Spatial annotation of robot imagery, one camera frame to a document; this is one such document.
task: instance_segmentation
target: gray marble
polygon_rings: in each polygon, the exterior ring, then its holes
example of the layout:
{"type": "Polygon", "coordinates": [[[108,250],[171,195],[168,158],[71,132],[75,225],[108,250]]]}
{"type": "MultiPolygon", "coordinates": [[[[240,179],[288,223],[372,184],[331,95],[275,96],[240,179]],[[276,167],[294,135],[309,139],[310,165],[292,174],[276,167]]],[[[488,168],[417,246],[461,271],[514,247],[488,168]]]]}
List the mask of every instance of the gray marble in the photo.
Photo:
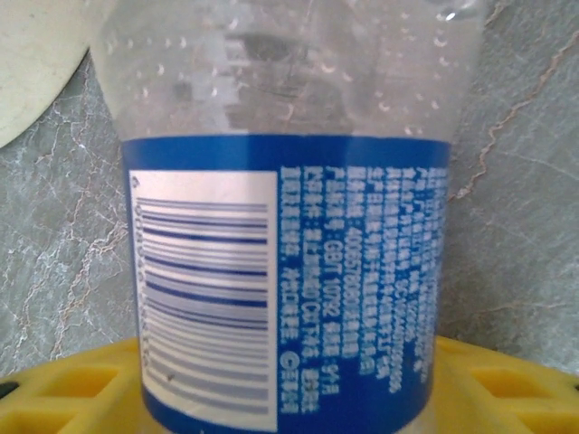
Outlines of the gray marble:
{"type": "MultiPolygon", "coordinates": [[[[492,6],[453,148],[440,333],[579,373],[579,3],[492,6]]],[[[0,179],[0,375],[134,335],[90,60],[0,150],[0,179]]]]}

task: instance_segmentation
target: clear plastic bottle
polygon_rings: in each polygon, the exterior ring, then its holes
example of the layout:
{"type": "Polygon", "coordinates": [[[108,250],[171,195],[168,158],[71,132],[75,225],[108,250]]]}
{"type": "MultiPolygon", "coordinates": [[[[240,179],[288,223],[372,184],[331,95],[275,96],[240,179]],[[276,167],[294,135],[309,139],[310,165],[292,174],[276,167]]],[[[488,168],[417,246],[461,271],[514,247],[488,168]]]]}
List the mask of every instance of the clear plastic bottle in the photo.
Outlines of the clear plastic bottle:
{"type": "Polygon", "coordinates": [[[86,0],[166,432],[435,431],[448,142],[483,3],[86,0]]]}

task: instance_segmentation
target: yellow plastic object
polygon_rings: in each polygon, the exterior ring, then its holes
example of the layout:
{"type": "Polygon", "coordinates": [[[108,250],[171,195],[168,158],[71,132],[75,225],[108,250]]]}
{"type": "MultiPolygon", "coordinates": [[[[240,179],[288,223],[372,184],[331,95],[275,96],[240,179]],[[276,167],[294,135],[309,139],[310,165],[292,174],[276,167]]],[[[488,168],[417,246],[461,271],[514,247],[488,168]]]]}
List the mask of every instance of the yellow plastic object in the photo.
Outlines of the yellow plastic object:
{"type": "MultiPolygon", "coordinates": [[[[579,434],[578,377],[445,338],[437,346],[440,433],[579,434]]],[[[128,434],[147,423],[134,339],[0,381],[10,382],[20,386],[0,399],[2,434],[128,434]]]]}

